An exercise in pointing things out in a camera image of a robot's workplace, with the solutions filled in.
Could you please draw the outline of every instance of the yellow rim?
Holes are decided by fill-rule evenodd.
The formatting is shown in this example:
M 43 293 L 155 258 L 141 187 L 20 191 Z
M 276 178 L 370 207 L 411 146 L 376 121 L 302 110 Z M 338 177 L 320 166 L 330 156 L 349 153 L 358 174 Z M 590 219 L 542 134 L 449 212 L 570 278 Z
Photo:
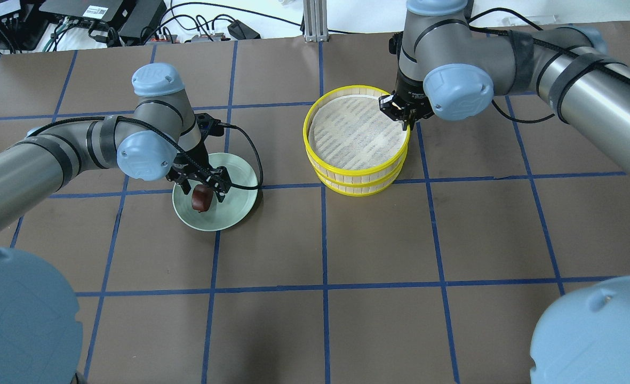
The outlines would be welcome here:
M 351 187 L 351 188 L 364 188 L 364 187 L 373 187 L 375 185 L 379 185 L 382 184 L 383 182 L 385 182 L 386 180 L 388 180 L 389 178 L 393 177 L 393 174 L 395 172 L 398 172 L 400 170 L 400 168 L 402 168 L 403 164 L 405 163 L 405 160 L 407 159 L 407 151 L 404 150 L 401 153 L 402 155 L 402 159 L 400 160 L 400 162 L 395 165 L 395 167 L 393 168 L 393 170 L 391 172 L 389 172 L 386 175 L 383 175 L 383 177 L 378 178 L 374 181 L 370 181 L 370 182 L 359 182 L 357 184 L 351 183 L 351 182 L 342 182 L 336 179 L 333 179 L 331 177 L 328 177 L 327 175 L 325 175 L 324 173 L 320 172 L 320 170 L 318 170 L 317 167 L 315 167 L 315 165 L 313 165 L 312 160 L 310 160 L 310 158 L 308 158 L 308 160 L 310 160 L 310 164 L 313 166 L 313 168 L 315 169 L 315 173 L 317 173 L 317 175 L 320 175 L 321 177 L 325 178 L 325 180 L 328 180 L 330 182 L 333 182 L 335 184 L 338 184 L 342 187 Z
M 397 173 L 391 173 L 394 174 L 395 177 L 397 178 L 398 175 L 400 175 L 400 170 L 398 170 Z M 374 190 L 374 192 L 366 192 L 365 194 L 351 194 L 350 192 L 345 192 L 343 190 L 337 189 L 335 187 L 332 187 L 331 185 L 327 184 L 326 182 L 324 182 L 324 180 L 322 179 L 322 177 L 320 176 L 319 173 L 317 173 L 317 177 L 320 178 L 320 180 L 322 181 L 322 183 L 325 185 L 325 187 L 333 190 L 334 192 L 336 192 L 337 194 L 342 194 L 342 195 L 346 195 L 346 196 L 351 196 L 351 197 L 364 197 L 364 196 L 371 196 L 371 195 L 375 195 L 378 194 L 378 192 L 381 192 L 385 189 L 387 189 L 388 187 L 390 187 L 391 185 L 393 185 L 393 182 L 389 182 L 387 185 L 384 185 L 382 188 L 378 189 L 378 190 Z
M 341 168 L 337 168 L 332 165 L 329 165 L 328 163 L 324 162 L 321 158 L 319 158 L 319 156 L 315 154 L 315 151 L 312 149 L 312 146 L 310 146 L 310 142 L 308 141 L 308 134 L 310 133 L 310 123 L 312 123 L 312 119 L 314 117 L 315 112 L 318 111 L 320 107 L 322 107 L 325 104 L 324 101 L 327 100 L 330 95 L 335 94 L 337 92 L 341 92 L 343 90 L 360 89 L 360 88 L 374 90 L 376 92 L 380 92 L 381 94 L 388 94 L 388 92 L 385 92 L 384 90 L 380 90 L 379 88 L 376 88 L 376 87 L 370 87 L 368 85 L 349 85 L 347 87 L 337 88 L 335 90 L 327 92 L 319 100 L 317 100 L 315 104 L 313 104 L 312 107 L 310 107 L 308 114 L 305 116 L 305 122 L 303 123 L 303 142 L 305 143 L 305 151 L 307 151 L 308 154 L 312 156 L 312 159 L 315 161 L 315 163 L 320 165 L 322 168 L 325 168 L 325 170 L 328 170 L 334 173 L 339 173 L 341 175 L 344 175 L 345 177 L 363 177 L 364 175 L 369 175 L 370 173 L 376 173 L 376 172 L 385 170 L 385 168 L 388 168 L 388 166 L 395 163 L 395 161 L 397 161 L 398 158 L 400 158 L 400 156 L 403 155 L 403 152 L 406 151 L 407 145 L 410 142 L 411 130 L 410 130 L 410 127 L 407 126 L 406 127 L 407 135 L 405 136 L 405 141 L 400 147 L 400 151 L 398 151 L 397 154 L 395 154 L 392 158 L 390 158 L 390 160 L 386 161 L 385 163 L 382 163 L 381 165 L 377 165 L 376 167 L 367 168 L 366 170 L 343 170 Z

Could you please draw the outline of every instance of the yellow basket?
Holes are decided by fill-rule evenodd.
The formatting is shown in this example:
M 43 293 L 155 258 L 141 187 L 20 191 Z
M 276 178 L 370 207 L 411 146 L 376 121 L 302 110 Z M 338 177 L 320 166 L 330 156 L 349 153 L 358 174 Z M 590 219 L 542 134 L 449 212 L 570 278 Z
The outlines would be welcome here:
M 407 158 L 410 129 L 405 131 L 407 134 L 405 134 L 398 153 L 386 162 L 364 170 L 344 170 L 328 164 L 317 156 L 309 140 L 310 125 L 312 124 L 315 114 L 317 114 L 324 105 L 339 97 L 357 94 L 381 97 L 382 95 L 387 95 L 388 92 L 367 85 L 349 85 L 323 95 L 310 107 L 310 111 L 308 111 L 305 117 L 305 122 L 303 123 L 303 141 L 305 142 L 305 151 L 308 160 L 310 160 L 310 164 L 313 166 L 315 173 L 317 173 L 317 177 L 324 185 L 339 194 L 347 196 L 369 196 L 378 194 L 378 192 L 390 187 L 400 174 L 402 165 L 405 163 L 405 158 Z

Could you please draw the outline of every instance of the robotic arm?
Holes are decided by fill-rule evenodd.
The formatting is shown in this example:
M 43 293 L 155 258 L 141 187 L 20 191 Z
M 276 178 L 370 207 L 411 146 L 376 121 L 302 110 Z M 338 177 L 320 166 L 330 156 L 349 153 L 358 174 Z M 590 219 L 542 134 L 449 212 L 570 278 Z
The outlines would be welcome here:
M 189 179 L 193 208 L 205 211 L 213 192 L 222 202 L 232 187 L 225 167 L 208 163 L 204 140 L 229 126 L 207 114 L 195 116 L 173 66 L 152 63 L 137 70 L 134 118 L 76 117 L 33 129 L 0 153 L 0 229 L 86 170 L 120 169 L 133 178 L 167 177 L 185 194 Z
M 475 29 L 467 0 L 408 0 L 405 30 L 390 41 L 398 56 L 395 92 L 379 100 L 390 118 L 461 120 L 495 95 L 532 91 L 630 174 L 630 69 L 606 56 L 596 29 L 561 27 L 528 34 Z

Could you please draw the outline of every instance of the barcode sticker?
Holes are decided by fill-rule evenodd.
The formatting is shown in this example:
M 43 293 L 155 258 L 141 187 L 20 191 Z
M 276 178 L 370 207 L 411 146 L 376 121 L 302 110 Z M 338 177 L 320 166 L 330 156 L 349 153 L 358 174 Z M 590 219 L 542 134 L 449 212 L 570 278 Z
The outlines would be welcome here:
M 105 7 L 97 7 L 96 5 L 90 5 L 87 7 L 87 10 L 83 14 L 83 17 L 89 17 L 90 19 L 98 19 L 101 20 L 103 15 L 106 14 L 108 8 Z

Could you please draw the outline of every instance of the white floor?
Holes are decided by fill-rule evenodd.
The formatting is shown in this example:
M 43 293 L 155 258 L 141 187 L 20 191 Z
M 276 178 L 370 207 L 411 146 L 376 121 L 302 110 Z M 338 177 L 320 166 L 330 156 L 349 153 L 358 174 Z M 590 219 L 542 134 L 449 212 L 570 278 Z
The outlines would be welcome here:
M 183 1 L 165 0 L 165 2 L 166 5 L 170 5 L 171 2 L 180 4 Z M 279 0 L 215 0 L 215 3 L 275 15 L 293 22 L 300 22 L 302 19 L 301 0 L 282 0 L 281 2 Z M 512 8 L 541 25 L 630 20 L 630 0 L 476 0 L 474 14 L 492 7 Z M 217 14 L 229 14 L 258 31 L 263 38 L 300 35 L 300 30 L 294 25 L 267 19 L 260 15 L 210 5 L 185 5 L 176 8 L 175 13 L 201 14 L 206 19 L 212 19 Z M 168 13 L 164 20 L 170 16 L 171 14 Z M 329 0 L 327 18 L 330 29 L 364 33 L 401 31 L 405 20 L 405 0 Z M 192 26 L 188 19 L 182 18 L 180 21 L 186 27 Z M 227 34 L 227 24 L 227 22 L 217 22 L 217 31 Z M 474 23 L 478 27 L 506 27 L 520 24 L 519 20 L 501 12 L 486 15 Z M 173 34 L 180 35 L 182 41 L 196 34 L 196 31 L 193 33 L 184 31 L 175 21 L 169 22 L 168 27 Z M 52 29 L 50 26 L 40 42 L 40 51 L 49 41 Z M 73 29 L 62 39 L 59 50 L 102 47 L 103 44 L 87 37 L 84 29 Z

